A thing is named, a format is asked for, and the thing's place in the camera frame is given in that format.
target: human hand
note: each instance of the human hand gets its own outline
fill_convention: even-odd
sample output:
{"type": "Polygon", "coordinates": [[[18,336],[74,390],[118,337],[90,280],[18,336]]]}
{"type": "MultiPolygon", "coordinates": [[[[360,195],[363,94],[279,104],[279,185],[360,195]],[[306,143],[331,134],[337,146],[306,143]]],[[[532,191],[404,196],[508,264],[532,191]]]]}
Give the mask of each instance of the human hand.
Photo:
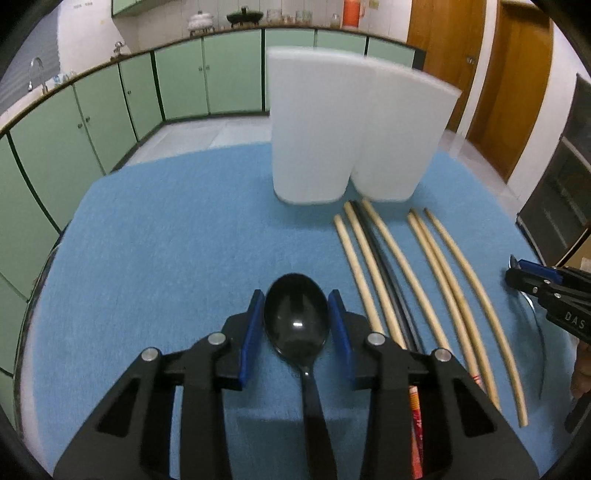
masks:
{"type": "Polygon", "coordinates": [[[570,391],[574,398],[579,399],[589,390],[591,390],[591,347],[580,341],[570,391]]]}

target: black rod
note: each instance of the black rod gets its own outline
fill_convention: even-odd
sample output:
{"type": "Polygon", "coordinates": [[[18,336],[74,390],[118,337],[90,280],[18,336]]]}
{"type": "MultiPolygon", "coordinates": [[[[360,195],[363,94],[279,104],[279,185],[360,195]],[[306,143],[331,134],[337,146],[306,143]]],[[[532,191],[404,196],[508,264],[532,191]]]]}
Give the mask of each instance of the black rod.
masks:
{"type": "Polygon", "coordinates": [[[365,216],[365,212],[359,205],[359,202],[356,200],[352,201],[351,205],[355,215],[359,219],[359,224],[363,230],[363,233],[365,234],[365,238],[368,241],[369,248],[374,255],[375,262],[378,265],[379,273],[384,279],[386,291],[388,292],[388,297],[390,297],[390,301],[392,302],[394,313],[400,320],[402,337],[407,344],[408,350],[411,352],[425,353],[425,345],[423,344],[423,340],[417,332],[417,325],[415,324],[414,318],[410,313],[408,304],[404,298],[402,289],[400,288],[400,283],[398,283],[398,279],[392,271],[392,267],[390,266],[390,263],[388,262],[382,247],[378,243],[378,240],[376,239],[374,232],[370,227],[369,221],[365,216]]]}

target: black pot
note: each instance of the black pot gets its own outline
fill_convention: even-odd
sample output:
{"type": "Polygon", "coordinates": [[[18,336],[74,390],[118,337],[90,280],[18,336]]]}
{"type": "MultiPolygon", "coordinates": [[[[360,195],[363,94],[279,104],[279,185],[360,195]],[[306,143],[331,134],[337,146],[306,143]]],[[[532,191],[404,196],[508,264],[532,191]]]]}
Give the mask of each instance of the black pot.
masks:
{"type": "Polygon", "coordinates": [[[256,10],[248,10],[246,7],[242,7],[242,11],[226,15],[226,18],[232,24],[232,26],[236,24],[242,25],[245,23],[254,23],[255,25],[258,25],[258,23],[261,21],[262,16],[262,12],[257,12],[256,10]]]}

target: faucet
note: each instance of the faucet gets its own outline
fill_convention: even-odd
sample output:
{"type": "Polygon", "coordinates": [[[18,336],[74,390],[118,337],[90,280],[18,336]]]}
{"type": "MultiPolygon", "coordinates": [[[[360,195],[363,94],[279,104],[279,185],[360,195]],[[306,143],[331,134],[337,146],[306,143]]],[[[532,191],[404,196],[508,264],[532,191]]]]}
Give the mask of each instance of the faucet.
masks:
{"type": "MultiPolygon", "coordinates": [[[[41,74],[43,73],[43,62],[41,61],[41,59],[39,57],[35,57],[34,59],[31,60],[31,65],[29,66],[29,88],[28,88],[29,92],[33,91],[33,77],[31,77],[31,69],[35,66],[35,62],[37,62],[39,64],[39,75],[41,76],[41,74]]],[[[45,95],[49,91],[47,89],[47,84],[45,83],[45,81],[41,81],[41,85],[42,85],[43,95],[45,95]]]]}
{"type": "Polygon", "coordinates": [[[121,49],[125,47],[125,43],[122,43],[120,41],[118,41],[117,43],[115,43],[115,49],[113,50],[113,53],[115,54],[114,57],[111,57],[111,60],[116,59],[117,57],[121,56],[121,49]]]}

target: white pot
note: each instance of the white pot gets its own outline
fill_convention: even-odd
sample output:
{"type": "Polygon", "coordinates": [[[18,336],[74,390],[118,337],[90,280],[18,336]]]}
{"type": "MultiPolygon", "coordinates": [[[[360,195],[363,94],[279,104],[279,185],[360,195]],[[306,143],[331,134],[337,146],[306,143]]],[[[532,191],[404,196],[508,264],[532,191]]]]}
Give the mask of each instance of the white pot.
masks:
{"type": "Polygon", "coordinates": [[[213,27],[213,15],[199,12],[189,19],[189,30],[205,30],[213,27]]]}

